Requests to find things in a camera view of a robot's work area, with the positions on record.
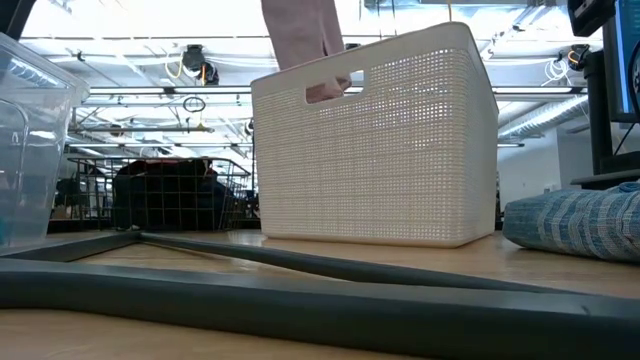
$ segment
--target pink pants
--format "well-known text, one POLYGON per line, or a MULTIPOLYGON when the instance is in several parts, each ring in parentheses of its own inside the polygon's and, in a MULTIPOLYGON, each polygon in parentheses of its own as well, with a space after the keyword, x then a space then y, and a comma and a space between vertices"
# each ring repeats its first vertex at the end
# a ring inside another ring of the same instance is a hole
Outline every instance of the pink pants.
MULTIPOLYGON (((344 51, 334 0, 262 0, 280 70, 344 51)), ((348 75, 307 89, 307 102, 340 97, 351 86, 348 75)))

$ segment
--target white wall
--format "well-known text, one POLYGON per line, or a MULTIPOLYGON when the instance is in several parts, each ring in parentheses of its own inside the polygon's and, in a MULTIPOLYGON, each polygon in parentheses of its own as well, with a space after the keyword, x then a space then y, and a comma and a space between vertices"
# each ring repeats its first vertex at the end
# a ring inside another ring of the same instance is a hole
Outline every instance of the white wall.
MULTIPOLYGON (((541 139, 526 139, 523 148, 498 150, 500 177, 500 204, 502 210, 511 201, 543 194, 550 190, 579 189, 571 181, 593 175, 591 160, 591 134, 567 134, 580 121, 550 130, 541 139)), ((624 136, 626 129, 612 126, 613 147, 624 136)), ((625 140, 620 153, 640 151, 640 129, 634 129, 625 140)))
POLYGON ((561 187, 558 136, 549 130, 540 139, 526 139, 523 148, 498 150, 500 205, 561 187))
POLYGON ((580 189, 580 186, 571 185, 571 181, 593 175, 591 139, 589 136, 563 134, 558 130, 558 155, 561 187, 580 189))

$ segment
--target basket handle hole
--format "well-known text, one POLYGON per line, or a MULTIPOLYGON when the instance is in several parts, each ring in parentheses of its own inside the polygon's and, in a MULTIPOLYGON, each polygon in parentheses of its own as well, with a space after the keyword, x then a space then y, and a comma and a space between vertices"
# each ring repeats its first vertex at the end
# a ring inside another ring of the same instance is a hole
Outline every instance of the basket handle hole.
POLYGON ((364 83, 363 70, 354 71, 349 76, 336 76, 324 83, 307 87, 306 102, 307 104, 317 104, 337 98, 358 95, 363 87, 354 86, 354 83, 364 83))

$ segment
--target metal wire rack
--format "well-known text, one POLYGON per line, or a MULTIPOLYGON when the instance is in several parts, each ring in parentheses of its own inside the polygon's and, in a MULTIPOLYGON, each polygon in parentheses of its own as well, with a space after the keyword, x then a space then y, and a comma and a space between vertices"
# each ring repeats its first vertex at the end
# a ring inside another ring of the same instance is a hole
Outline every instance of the metal wire rack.
POLYGON ((69 158, 70 218, 120 230, 211 231, 254 217, 251 173, 224 158, 69 158))

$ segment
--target ductwork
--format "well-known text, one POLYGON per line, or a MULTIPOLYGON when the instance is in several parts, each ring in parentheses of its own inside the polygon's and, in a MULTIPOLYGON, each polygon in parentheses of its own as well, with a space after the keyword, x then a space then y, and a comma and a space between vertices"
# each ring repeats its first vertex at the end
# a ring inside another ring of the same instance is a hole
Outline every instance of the ductwork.
POLYGON ((576 95, 560 103, 543 105, 500 128, 498 139, 499 141, 523 139, 583 116, 587 113, 588 98, 586 95, 576 95))

